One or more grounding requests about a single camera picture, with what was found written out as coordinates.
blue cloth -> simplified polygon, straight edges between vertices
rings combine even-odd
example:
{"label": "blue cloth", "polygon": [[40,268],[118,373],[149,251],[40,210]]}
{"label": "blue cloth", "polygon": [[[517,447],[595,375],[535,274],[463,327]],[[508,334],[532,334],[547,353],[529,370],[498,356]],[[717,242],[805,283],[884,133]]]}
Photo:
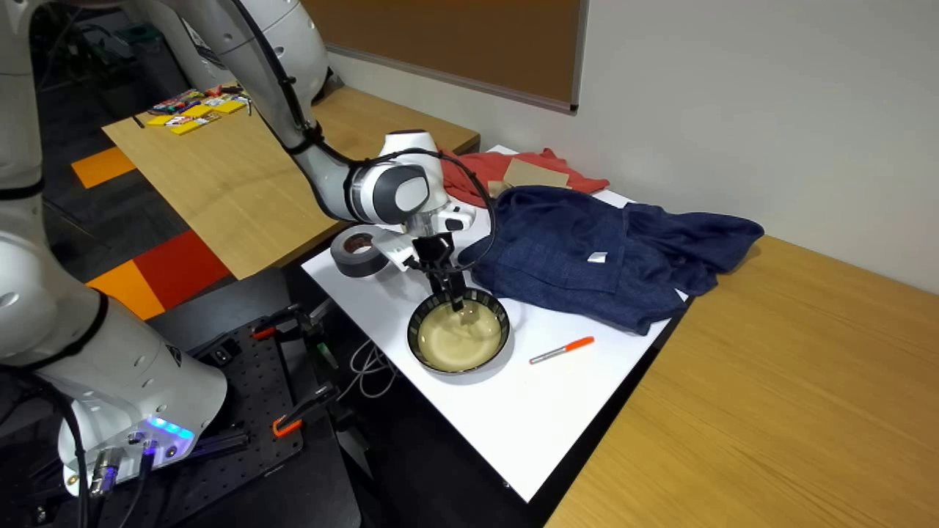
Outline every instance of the blue cloth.
{"label": "blue cloth", "polygon": [[633,334],[680,314],[676,287],[708,292],[717,273],[733,268],[764,233],[739,216],[667,213],[640,201],[614,207],[560,188],[503,194],[492,224],[460,251],[478,283]]}

floor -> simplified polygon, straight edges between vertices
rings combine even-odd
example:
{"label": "floor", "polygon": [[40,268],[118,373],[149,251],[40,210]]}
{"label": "floor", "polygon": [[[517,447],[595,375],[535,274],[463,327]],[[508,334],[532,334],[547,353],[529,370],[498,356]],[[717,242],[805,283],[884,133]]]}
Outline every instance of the floor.
{"label": "floor", "polygon": [[[76,279],[95,279],[186,227],[139,173],[95,189],[86,189],[70,173],[70,160],[108,147],[101,132],[102,123],[147,107],[165,92],[153,92],[147,81],[139,81],[143,79],[139,62],[121,63],[108,79],[83,72],[45,75],[49,70],[37,67],[46,233],[54,251]],[[542,516],[525,512],[497,472],[407,380],[398,377],[381,402],[357,402],[357,409],[372,440],[378,524],[542,524]]]}

white table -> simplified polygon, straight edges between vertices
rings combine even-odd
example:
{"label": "white table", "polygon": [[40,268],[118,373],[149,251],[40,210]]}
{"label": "white table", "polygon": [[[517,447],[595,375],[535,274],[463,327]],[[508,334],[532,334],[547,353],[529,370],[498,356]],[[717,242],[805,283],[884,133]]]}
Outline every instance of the white table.
{"label": "white table", "polygon": [[[599,198],[629,201],[611,189]],[[488,232],[491,219],[478,210],[457,242],[466,246]],[[514,324],[504,351],[478,373],[439,375],[412,353],[406,337],[412,309],[431,292],[425,274],[385,265],[369,279],[347,279],[329,251],[306,260],[302,268],[525,502],[667,327],[662,318],[640,337],[586,317],[503,299]],[[586,334],[595,337],[592,346],[536,367],[529,364],[532,353]]]}

red cloth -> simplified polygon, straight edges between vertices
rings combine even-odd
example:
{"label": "red cloth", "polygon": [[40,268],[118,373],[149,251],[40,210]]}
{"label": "red cloth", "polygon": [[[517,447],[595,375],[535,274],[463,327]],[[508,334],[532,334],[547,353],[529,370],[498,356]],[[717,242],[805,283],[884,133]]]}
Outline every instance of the red cloth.
{"label": "red cloth", "polygon": [[[456,155],[456,157],[460,164],[466,164],[478,175],[482,183],[503,180],[504,170],[514,157],[547,167],[547,170],[567,173],[567,188],[571,188],[579,194],[599,194],[611,183],[607,179],[592,179],[592,175],[583,175],[582,170],[569,167],[567,157],[554,155],[554,148],[520,153],[520,155],[469,153],[469,155]],[[442,160],[442,188],[448,195],[456,195],[460,201],[482,204],[482,195],[475,194],[466,173],[456,164],[445,164],[445,160]]]}

table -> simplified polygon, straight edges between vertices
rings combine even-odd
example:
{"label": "table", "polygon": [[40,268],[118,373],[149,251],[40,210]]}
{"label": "table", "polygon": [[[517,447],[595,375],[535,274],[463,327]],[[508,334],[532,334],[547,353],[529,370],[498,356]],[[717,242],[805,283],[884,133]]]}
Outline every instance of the table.
{"label": "table", "polygon": [[[626,201],[614,189],[595,195],[614,204]],[[488,232],[491,216],[478,210],[466,232],[456,232],[456,242],[469,246]],[[412,353],[406,334],[407,317],[431,292],[422,273],[385,265],[369,279],[347,279],[329,251],[313,254],[302,268],[525,502],[539,491],[667,327],[660,318],[648,334],[626,334],[586,317],[498,299],[514,324],[504,351],[478,373],[436,375]],[[595,337],[591,348],[529,364],[532,353],[586,334]]]}
{"label": "table", "polygon": [[[392,128],[428,128],[448,153],[478,147],[478,133],[463,126],[353,88],[322,95],[313,114],[325,141],[353,157],[376,155]],[[106,133],[235,279],[312,249],[337,224],[316,207],[306,175],[253,111],[238,111],[183,138],[142,128],[136,120],[118,120],[106,126]]]}
{"label": "table", "polygon": [[548,524],[937,524],[937,377],[939,296],[764,238]]}

